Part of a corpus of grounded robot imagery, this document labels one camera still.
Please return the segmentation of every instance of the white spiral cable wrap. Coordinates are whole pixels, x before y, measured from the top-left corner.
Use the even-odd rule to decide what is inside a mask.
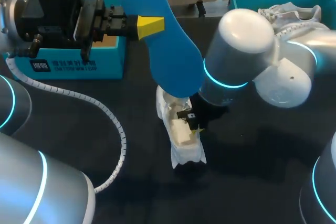
[[[326,25],[319,22],[290,23],[283,26],[282,31],[278,32],[276,37],[280,40],[287,41],[303,35],[312,28],[329,30]]]
[[[15,64],[15,59],[11,59],[11,58],[7,58],[6,59],[6,63],[9,67],[9,69],[11,70],[12,74],[14,74],[20,81],[34,87],[37,89],[41,89],[44,91],[48,91],[48,92],[52,92],[52,93],[56,93],[56,94],[63,94],[69,97],[74,97],[80,100],[84,100],[87,102],[92,103],[93,105],[99,107],[111,120],[112,122],[115,124],[115,126],[117,127],[119,134],[120,134],[120,139],[121,139],[121,151],[120,151],[120,158],[118,161],[117,166],[115,167],[115,170],[113,171],[112,175],[100,186],[96,187],[94,190],[94,192],[97,194],[101,191],[103,191],[104,189],[106,189],[108,186],[110,186],[112,184],[112,182],[114,181],[114,179],[116,178],[117,174],[119,173],[123,162],[125,160],[125,155],[126,155],[126,135],[124,133],[124,130],[120,124],[120,122],[118,121],[118,119],[113,115],[113,113],[101,102],[97,101],[96,99],[89,97],[87,95],[81,94],[81,93],[77,93],[74,91],[70,91],[70,90],[66,90],[66,89],[61,89],[61,88],[57,88],[57,87],[53,87],[38,81],[35,81],[27,76],[25,76],[16,66]]]

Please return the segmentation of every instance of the white sneaker in box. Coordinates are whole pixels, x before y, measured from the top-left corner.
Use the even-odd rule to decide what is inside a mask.
[[[167,94],[160,86],[157,87],[156,111],[158,117],[163,120],[169,135],[173,168],[189,161],[202,161],[206,164],[200,130],[191,131],[185,120],[177,118],[178,111],[189,110],[191,107],[189,98],[175,98]]]
[[[290,23],[320,22],[322,9],[319,5],[313,8],[301,8],[288,2],[268,9],[259,9],[258,13],[264,16],[272,24],[275,33],[278,33]]]

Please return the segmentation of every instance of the white sneaker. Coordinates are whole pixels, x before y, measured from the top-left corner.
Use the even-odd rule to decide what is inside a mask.
[[[289,23],[320,22],[322,9],[319,5],[313,8],[301,8],[288,2],[283,5],[274,5],[268,9],[259,9],[258,13],[267,18],[275,33],[278,33],[284,25]]]
[[[206,164],[200,130],[192,132],[183,119],[177,118],[178,111],[191,109],[190,99],[179,99],[167,94],[160,86],[156,89],[156,111],[163,120],[171,142],[172,166],[184,165],[188,161]]]

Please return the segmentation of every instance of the shoe upper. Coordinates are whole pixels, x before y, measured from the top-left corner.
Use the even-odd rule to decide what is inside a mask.
[[[203,147],[200,142],[200,132],[192,133],[188,123],[183,119],[177,118],[177,111],[188,110],[191,108],[190,99],[182,105],[179,102],[173,103],[170,106],[164,100],[164,91],[158,87],[156,92],[156,102],[162,114],[164,126],[167,129],[169,139],[172,145],[172,152],[180,164],[188,161],[199,162],[202,157]]]

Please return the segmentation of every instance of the black clamp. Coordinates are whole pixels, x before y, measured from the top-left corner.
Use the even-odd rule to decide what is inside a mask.
[[[186,120],[191,131],[198,129],[199,122],[195,113],[192,110],[177,112],[177,118]]]

